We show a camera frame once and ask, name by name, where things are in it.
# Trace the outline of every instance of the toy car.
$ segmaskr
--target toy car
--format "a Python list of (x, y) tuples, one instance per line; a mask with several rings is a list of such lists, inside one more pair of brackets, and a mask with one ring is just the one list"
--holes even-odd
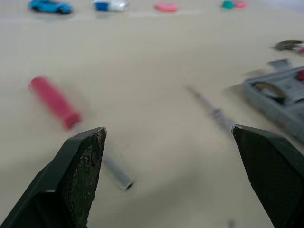
[(33, 0), (29, 2), (29, 7), (36, 12), (68, 14), (73, 11), (69, 3), (53, 0)]

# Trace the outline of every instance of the pink eraser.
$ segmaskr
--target pink eraser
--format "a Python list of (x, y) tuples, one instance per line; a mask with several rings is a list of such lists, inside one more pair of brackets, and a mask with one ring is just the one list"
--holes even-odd
[(244, 1), (235, 0), (235, 1), (233, 1), (233, 3), (234, 3), (234, 6), (238, 7), (238, 8), (244, 8), (247, 6), (247, 3)]
[(177, 11), (177, 5), (174, 3), (158, 2), (155, 4), (155, 8), (163, 12), (175, 12)]
[(63, 122), (66, 130), (71, 130), (76, 123), (81, 121), (80, 113), (46, 77), (35, 77), (31, 80), (29, 88)]

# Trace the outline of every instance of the teal object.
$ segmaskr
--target teal object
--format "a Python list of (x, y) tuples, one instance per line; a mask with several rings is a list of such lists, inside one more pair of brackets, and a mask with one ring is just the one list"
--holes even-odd
[(234, 4), (232, 1), (223, 1), (222, 7), (226, 9), (232, 9), (234, 7)]

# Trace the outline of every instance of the gray plastic case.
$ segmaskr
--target gray plastic case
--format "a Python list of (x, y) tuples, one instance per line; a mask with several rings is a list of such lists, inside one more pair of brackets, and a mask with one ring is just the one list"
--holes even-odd
[[(304, 66), (292, 68), (287, 60), (273, 61), (269, 64), (277, 71), (245, 80), (244, 95), (255, 108), (304, 144), (304, 101), (295, 103), (304, 99), (304, 81), (296, 79), (299, 71), (304, 70)], [(255, 89), (252, 84), (256, 82), (268, 82), (282, 89), (287, 96), (285, 105), (280, 105)]]

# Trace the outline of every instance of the gray tool case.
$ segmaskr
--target gray tool case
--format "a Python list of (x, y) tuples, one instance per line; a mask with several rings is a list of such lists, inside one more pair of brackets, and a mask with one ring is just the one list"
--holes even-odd
[[(304, 66), (293, 68), (287, 60), (269, 64), (276, 72), (245, 80), (244, 95), (255, 108), (304, 144), (304, 81), (297, 79)], [(255, 88), (257, 83), (274, 85), (285, 94), (285, 99), (278, 102), (271, 93)]]

